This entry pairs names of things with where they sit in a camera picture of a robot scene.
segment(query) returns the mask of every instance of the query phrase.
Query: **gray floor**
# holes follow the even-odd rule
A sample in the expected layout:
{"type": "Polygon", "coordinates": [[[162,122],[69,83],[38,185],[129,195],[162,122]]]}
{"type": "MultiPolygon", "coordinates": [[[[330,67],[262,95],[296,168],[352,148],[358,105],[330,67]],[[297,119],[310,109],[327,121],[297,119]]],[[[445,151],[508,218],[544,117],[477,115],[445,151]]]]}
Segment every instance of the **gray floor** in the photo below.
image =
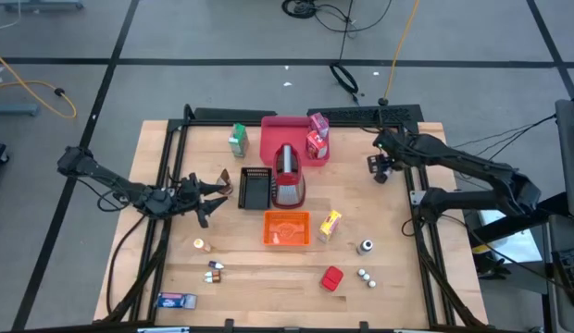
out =
{"type": "MultiPolygon", "coordinates": [[[[25,13],[19,25],[0,31],[2,56],[109,57],[130,0],[85,1],[81,12],[25,13]]],[[[342,35],[315,20],[285,16],[275,1],[142,0],[122,57],[142,58],[334,58],[342,35]]],[[[344,0],[331,1],[345,9],[344,0]]],[[[574,0],[537,1],[567,61],[574,61],[574,0]]],[[[384,1],[356,1],[358,26],[375,19],[384,1]]],[[[344,58],[390,59],[412,1],[394,0],[386,19],[348,40],[344,58]]],[[[17,15],[0,10],[0,24],[17,15]]],[[[420,60],[551,61],[525,1],[439,0],[421,2],[401,53],[420,60]]],[[[0,142],[12,161],[0,177],[0,330],[9,329],[65,180],[56,160],[79,142],[104,66],[19,65],[25,79],[63,87],[79,109],[74,120],[43,109],[38,117],[0,117],[0,142]]],[[[349,70],[374,105],[388,68],[349,70]]],[[[569,72],[574,80],[574,70],[569,72]]],[[[12,81],[5,72],[3,81],[12,81]]],[[[52,92],[35,89],[63,112],[52,92]]],[[[568,98],[556,69],[399,68],[392,104],[421,104],[428,121],[441,121],[458,144],[534,122],[568,98]]],[[[0,90],[0,102],[31,101],[20,88],[0,90]]],[[[353,105],[325,67],[118,66],[90,148],[96,159],[129,173],[141,122],[178,117],[193,106],[276,110],[303,115],[308,108],[353,105]]],[[[477,152],[482,146],[469,147],[477,152]]],[[[500,154],[549,197],[564,190],[556,128],[548,122],[500,154]]],[[[470,185],[459,182],[460,188],[470,185]]],[[[89,323],[102,283],[116,215],[99,212],[95,197],[77,187],[59,234],[28,328],[89,323]]],[[[483,283],[492,324],[525,329],[542,323],[540,296],[498,283],[483,283]]]]}

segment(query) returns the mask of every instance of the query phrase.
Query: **small bottle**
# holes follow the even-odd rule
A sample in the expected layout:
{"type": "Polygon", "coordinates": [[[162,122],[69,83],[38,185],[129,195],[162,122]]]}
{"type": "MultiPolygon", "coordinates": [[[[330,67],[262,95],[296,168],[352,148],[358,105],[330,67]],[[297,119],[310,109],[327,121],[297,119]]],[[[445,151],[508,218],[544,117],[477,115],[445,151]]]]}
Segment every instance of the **small bottle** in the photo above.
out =
{"type": "Polygon", "coordinates": [[[205,277],[204,282],[206,282],[206,283],[219,283],[219,282],[221,282],[221,276],[205,277]]]}
{"type": "Polygon", "coordinates": [[[213,277],[218,277],[221,275],[221,271],[220,270],[213,270],[213,271],[209,271],[205,273],[205,278],[213,278],[213,277]]]}
{"type": "Polygon", "coordinates": [[[201,239],[194,240],[194,247],[201,250],[204,253],[210,253],[211,252],[211,244],[209,244],[209,243],[207,243],[201,239]]]}
{"type": "Polygon", "coordinates": [[[373,249],[373,241],[363,240],[359,246],[357,246],[357,253],[359,255],[365,255],[373,249]]]}
{"type": "Polygon", "coordinates": [[[218,263],[218,262],[214,262],[214,261],[210,261],[209,262],[209,267],[211,268],[215,268],[215,269],[223,269],[223,267],[225,267],[224,265],[218,263]]]}

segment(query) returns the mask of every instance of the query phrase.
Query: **wooden tabletop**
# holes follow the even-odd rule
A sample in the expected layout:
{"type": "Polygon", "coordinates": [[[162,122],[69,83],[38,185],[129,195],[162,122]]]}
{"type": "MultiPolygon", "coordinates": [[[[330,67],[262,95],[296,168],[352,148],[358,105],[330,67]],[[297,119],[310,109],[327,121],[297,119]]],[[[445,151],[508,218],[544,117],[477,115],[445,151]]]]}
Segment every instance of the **wooden tabletop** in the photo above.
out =
{"type": "MultiPolygon", "coordinates": [[[[143,123],[131,180],[155,183],[166,126],[166,121],[143,123]]],[[[419,130],[444,140],[440,123],[421,123],[419,130]]],[[[244,159],[233,157],[227,143],[230,131],[230,127],[189,128],[181,174],[195,172],[204,182],[215,183],[227,168],[236,190],[209,218],[207,229],[199,227],[193,213],[173,218],[161,291],[193,293],[198,298],[196,310],[158,309],[157,324],[223,326],[226,318],[233,318],[239,327],[358,327],[359,321],[368,321],[373,328],[428,328],[415,240],[400,230],[410,218],[405,177],[396,172],[383,185],[373,180],[366,158],[378,152],[371,145],[375,135],[356,128],[331,129],[329,163],[304,168],[306,201],[301,210],[311,213],[312,242],[307,247],[278,249],[262,243],[264,212],[237,208],[241,167],[262,166],[260,128],[247,128],[250,147],[244,159]],[[316,237],[331,209],[343,214],[343,220],[324,244],[316,237]],[[198,252],[193,247],[196,238],[210,242],[214,250],[198,252]],[[374,242],[374,249],[359,256],[356,246],[365,239],[374,242]],[[225,265],[219,284],[203,282],[209,260],[225,265]],[[330,265],[344,272],[335,292],[319,285],[330,265]],[[356,275],[359,268],[368,271],[376,288],[368,288],[356,275]]],[[[431,186],[456,188],[451,170],[430,166],[427,172],[431,186]]],[[[461,218],[459,212],[447,214],[461,218]]],[[[120,213],[112,249],[139,217],[130,208],[120,213]]],[[[486,322],[466,230],[445,218],[438,228],[448,280],[473,314],[486,322]]],[[[143,222],[119,253],[113,304],[136,279],[145,229],[143,222]]],[[[150,292],[151,281],[144,289],[142,318],[150,292]]],[[[433,293],[440,300],[439,289],[433,293]]],[[[106,316],[105,302],[106,276],[96,319],[106,316]]],[[[441,302],[436,306],[439,322],[444,323],[441,302]]]]}

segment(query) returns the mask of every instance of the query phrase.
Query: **orange basket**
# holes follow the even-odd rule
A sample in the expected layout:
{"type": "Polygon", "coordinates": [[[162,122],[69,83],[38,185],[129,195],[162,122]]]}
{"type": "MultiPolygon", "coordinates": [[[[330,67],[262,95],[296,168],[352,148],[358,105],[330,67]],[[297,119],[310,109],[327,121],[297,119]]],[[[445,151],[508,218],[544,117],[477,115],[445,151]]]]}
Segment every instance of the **orange basket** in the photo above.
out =
{"type": "Polygon", "coordinates": [[[265,212],[265,245],[306,246],[309,241],[309,212],[265,212]]]}

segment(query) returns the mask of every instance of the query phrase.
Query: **yellow box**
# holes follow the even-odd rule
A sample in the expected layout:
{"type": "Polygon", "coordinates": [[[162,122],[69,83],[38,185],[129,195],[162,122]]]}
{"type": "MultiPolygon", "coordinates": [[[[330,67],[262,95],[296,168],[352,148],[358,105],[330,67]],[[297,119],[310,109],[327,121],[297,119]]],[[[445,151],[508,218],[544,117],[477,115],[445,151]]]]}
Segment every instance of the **yellow box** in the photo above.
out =
{"type": "Polygon", "coordinates": [[[343,218],[341,213],[335,210],[331,211],[331,213],[328,214],[328,217],[326,217],[326,220],[324,220],[320,226],[320,234],[318,238],[323,242],[327,242],[331,238],[336,227],[339,225],[339,222],[341,222],[341,218],[343,218]]]}

